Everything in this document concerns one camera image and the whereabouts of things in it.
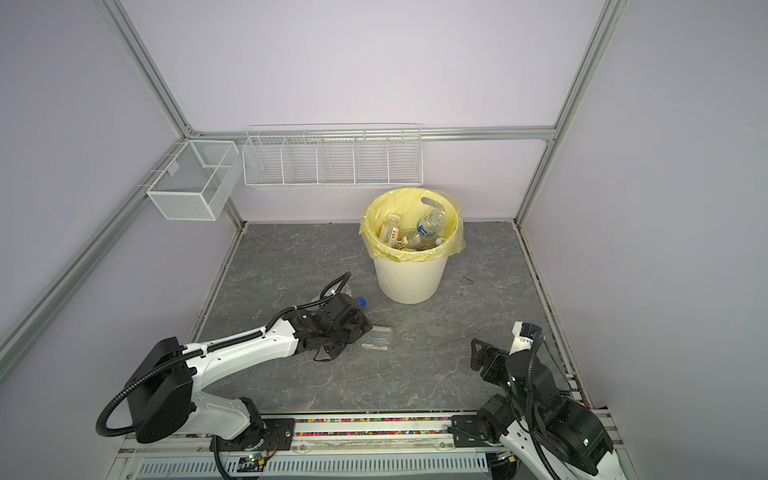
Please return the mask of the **clear bottle green neck label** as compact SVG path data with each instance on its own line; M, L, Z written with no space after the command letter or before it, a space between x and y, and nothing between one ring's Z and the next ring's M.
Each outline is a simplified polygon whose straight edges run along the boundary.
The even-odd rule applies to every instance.
M361 339L361 347L372 351L388 351L393 338L393 329L376 325Z

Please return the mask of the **blue label bottle white cap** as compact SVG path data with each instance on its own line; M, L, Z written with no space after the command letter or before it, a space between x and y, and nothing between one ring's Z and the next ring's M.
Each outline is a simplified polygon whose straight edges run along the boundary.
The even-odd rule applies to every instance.
M417 233L422 238L436 236L447 224L447 213L440 208L433 208L417 223Z

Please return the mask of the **clear bottle yellow white label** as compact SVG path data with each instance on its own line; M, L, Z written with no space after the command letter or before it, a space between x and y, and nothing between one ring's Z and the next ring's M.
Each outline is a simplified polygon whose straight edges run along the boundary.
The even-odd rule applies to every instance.
M378 239L381 243L394 247L398 243L401 216L389 214L381 225Z

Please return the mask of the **green bottle yellow cap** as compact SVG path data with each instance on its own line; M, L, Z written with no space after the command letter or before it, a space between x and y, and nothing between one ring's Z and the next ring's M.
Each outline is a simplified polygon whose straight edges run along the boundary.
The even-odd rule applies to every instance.
M409 232L403 235L396 243L399 250L424 251L436 248L445 242L441 236L422 237L417 232Z

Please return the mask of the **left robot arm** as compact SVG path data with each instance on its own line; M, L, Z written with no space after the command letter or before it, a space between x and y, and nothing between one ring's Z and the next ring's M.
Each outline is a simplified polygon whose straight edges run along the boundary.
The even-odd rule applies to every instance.
M253 400L227 399L207 387L242 370L305 352L335 360L373 328L359 302L345 292L351 275L327 284L309 303L278 311L266 325L212 341L156 343L95 422L104 438L134 435L142 444L171 435L211 437L212 449L264 449L283 434L269 429Z

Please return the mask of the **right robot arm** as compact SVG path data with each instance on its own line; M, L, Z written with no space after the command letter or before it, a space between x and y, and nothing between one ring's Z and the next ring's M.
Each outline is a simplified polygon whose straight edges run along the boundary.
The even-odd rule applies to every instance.
M503 389L474 415L457 415L447 428L454 445L502 447L538 479L624 479L606 427L596 414L564 394L538 351L544 337L524 339L505 353L471 341L472 370Z

